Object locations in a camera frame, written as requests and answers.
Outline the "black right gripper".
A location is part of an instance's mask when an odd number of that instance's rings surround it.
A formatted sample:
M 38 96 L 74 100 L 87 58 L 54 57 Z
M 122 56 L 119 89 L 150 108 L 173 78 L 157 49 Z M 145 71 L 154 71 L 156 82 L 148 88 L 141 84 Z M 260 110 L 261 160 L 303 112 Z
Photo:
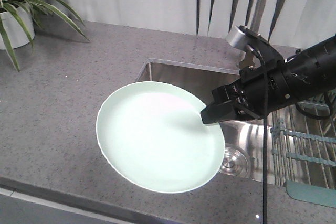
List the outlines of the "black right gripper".
M 201 111 L 204 124 L 262 119 L 286 106 L 286 80 L 280 69 L 248 69 L 231 84 L 212 90 L 213 102 Z

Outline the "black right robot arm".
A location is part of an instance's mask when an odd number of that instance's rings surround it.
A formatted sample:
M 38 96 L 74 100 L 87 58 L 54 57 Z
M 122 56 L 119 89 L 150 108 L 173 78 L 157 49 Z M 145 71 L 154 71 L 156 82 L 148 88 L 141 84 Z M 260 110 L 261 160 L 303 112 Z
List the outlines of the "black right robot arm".
M 243 68 L 239 79 L 212 90 L 214 101 L 201 111 L 204 124 L 261 120 L 270 112 L 335 89 L 334 36 L 288 60 L 261 39 L 249 47 L 263 64 Z

